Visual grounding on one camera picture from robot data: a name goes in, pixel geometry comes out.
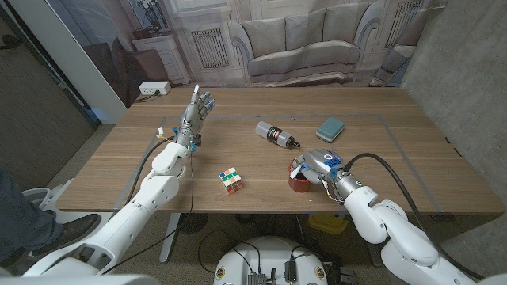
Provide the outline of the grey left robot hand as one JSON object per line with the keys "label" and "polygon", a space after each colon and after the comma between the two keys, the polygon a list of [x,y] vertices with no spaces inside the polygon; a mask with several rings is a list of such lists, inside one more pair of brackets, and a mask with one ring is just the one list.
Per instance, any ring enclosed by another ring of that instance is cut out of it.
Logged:
{"label": "grey left robot hand", "polygon": [[175,143],[185,147],[201,145],[200,131],[208,113],[215,107],[215,99],[209,91],[200,94],[200,87],[195,85],[190,103],[181,116],[180,127],[175,136]]}

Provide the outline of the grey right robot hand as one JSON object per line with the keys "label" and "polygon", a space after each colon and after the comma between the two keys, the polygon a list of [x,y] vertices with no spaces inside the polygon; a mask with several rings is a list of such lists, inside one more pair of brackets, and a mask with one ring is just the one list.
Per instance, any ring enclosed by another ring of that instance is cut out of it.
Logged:
{"label": "grey right robot hand", "polygon": [[322,184],[325,188],[345,168],[343,159],[333,150],[309,150],[296,157],[289,169],[289,177],[294,179],[299,174],[312,184]]}

